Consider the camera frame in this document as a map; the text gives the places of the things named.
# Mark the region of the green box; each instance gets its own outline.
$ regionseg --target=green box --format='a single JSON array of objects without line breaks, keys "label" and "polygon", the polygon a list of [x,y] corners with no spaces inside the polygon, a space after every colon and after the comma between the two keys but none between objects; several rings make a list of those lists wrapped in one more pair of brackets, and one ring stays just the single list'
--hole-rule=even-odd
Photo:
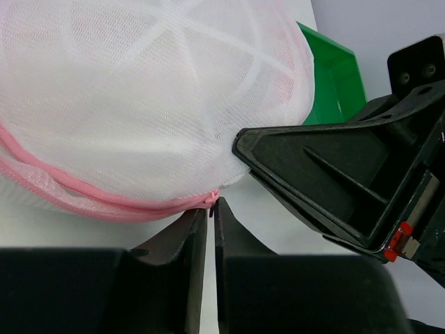
[{"label": "green box", "polygon": [[345,122],[366,104],[362,77],[354,53],[299,24],[315,62],[314,108],[304,125]]}]

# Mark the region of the white mesh fabric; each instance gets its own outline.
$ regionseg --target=white mesh fabric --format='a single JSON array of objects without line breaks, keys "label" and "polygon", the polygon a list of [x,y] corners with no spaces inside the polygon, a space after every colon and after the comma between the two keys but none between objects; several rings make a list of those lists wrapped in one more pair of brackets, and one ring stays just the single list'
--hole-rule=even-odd
[{"label": "white mesh fabric", "polygon": [[142,200],[247,171],[244,127],[299,125],[314,65],[276,0],[1,0],[0,122],[36,159]]}]

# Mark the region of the gray wall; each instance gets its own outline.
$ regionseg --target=gray wall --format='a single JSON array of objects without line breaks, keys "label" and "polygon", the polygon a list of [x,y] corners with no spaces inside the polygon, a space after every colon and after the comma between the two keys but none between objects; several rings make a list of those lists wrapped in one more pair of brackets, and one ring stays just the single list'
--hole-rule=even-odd
[{"label": "gray wall", "polygon": [[444,0],[312,0],[318,31],[357,55],[369,99],[391,92],[387,57],[445,33]]},{"label": "gray wall", "polygon": [[[357,55],[369,99],[391,92],[392,52],[445,32],[445,0],[312,0],[312,6],[318,31]],[[445,290],[411,262],[387,268],[408,315],[445,328]]]}]

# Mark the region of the white mesh bag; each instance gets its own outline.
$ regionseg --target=white mesh bag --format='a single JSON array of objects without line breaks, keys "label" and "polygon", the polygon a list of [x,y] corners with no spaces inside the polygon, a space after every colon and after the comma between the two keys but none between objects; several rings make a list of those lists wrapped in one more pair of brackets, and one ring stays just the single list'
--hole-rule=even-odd
[{"label": "white mesh bag", "polygon": [[209,207],[248,171],[236,134],[300,125],[313,101],[281,1],[0,1],[9,196],[122,222]]}]

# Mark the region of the red clip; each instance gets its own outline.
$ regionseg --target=red clip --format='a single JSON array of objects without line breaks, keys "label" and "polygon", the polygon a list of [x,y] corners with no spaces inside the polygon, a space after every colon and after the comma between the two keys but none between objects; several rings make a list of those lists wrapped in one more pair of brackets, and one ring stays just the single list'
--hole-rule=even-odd
[{"label": "red clip", "polygon": [[397,243],[404,237],[406,240],[411,236],[413,228],[406,221],[400,224],[398,227],[396,234],[392,237],[392,240],[389,242],[388,246],[385,248],[383,255],[390,262],[395,262],[397,257],[400,255],[400,247],[398,247]]}]

